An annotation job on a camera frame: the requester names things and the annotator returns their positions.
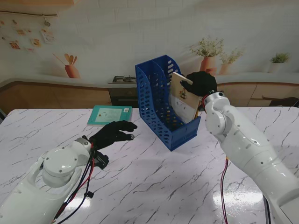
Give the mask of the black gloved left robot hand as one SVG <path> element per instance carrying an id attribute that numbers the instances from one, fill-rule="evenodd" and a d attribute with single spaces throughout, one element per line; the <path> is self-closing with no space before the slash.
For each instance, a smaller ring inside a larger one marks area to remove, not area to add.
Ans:
<path id="1" fill-rule="evenodd" d="M 137 125 L 128 121 L 111 122 L 102 127 L 95 135 L 89 138 L 89 142 L 98 150 L 103 149 L 119 141 L 133 140 L 135 136 L 131 134 Z"/>

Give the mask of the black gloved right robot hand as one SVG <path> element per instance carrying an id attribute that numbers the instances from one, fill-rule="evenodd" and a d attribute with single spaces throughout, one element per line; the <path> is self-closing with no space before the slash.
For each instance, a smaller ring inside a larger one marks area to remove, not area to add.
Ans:
<path id="1" fill-rule="evenodd" d="M 217 92 L 217 83 L 215 77 L 205 71 L 193 72 L 186 76 L 192 81 L 192 84 L 181 81 L 181 85 L 190 93 L 204 97 Z"/>

